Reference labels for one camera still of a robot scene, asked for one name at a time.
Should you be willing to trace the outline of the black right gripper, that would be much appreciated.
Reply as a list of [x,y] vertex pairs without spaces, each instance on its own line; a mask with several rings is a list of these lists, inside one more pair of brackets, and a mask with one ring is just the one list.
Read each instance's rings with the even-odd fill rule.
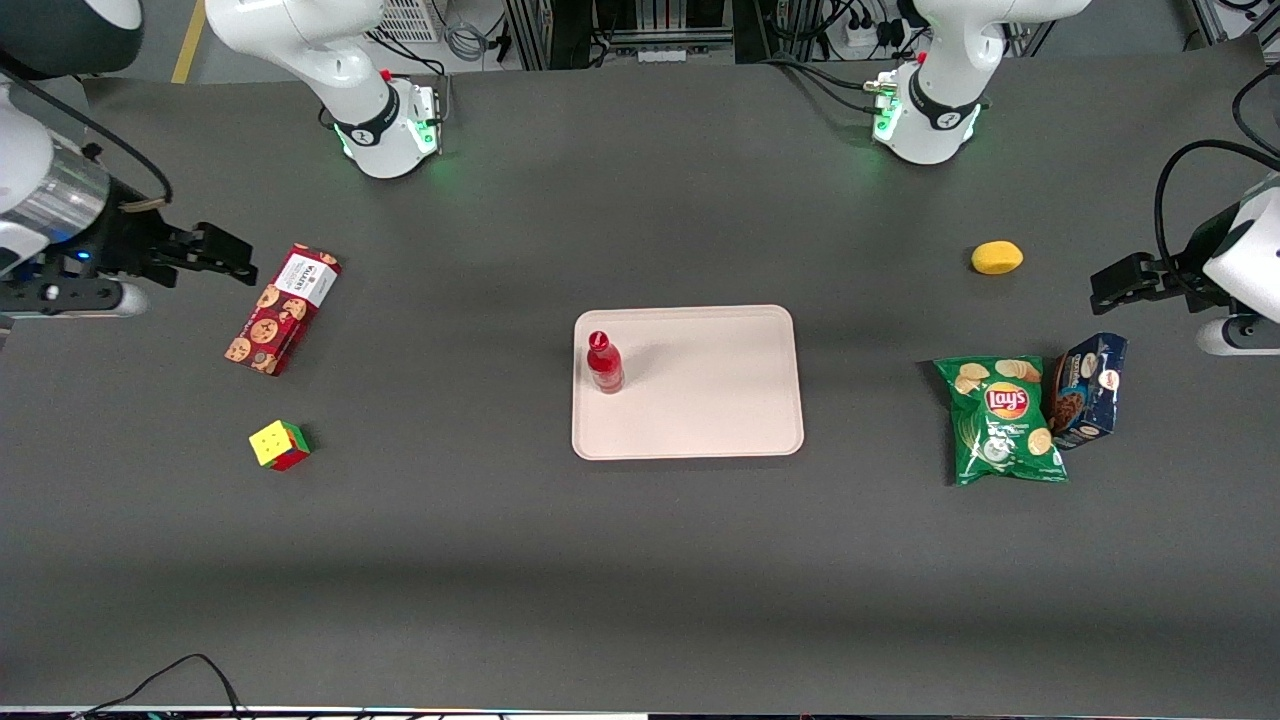
[[174,290],[183,273],[209,273],[252,287],[259,272],[250,243],[207,222],[191,229],[186,252],[180,231],[154,208],[127,211],[110,202],[86,237],[87,278],[132,275]]

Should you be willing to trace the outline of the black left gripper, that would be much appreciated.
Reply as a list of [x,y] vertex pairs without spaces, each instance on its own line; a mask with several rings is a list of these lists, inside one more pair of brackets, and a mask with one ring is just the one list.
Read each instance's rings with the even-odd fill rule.
[[1091,277],[1091,311],[1094,316],[1138,302],[1183,297],[1189,313],[1226,307],[1243,313],[1245,305],[1234,299],[1217,281],[1211,281],[1206,263],[1225,245],[1233,232],[1239,205],[1230,205],[1192,232],[1180,252],[1169,252],[1164,218],[1160,218],[1160,259],[1149,252],[1133,252]]

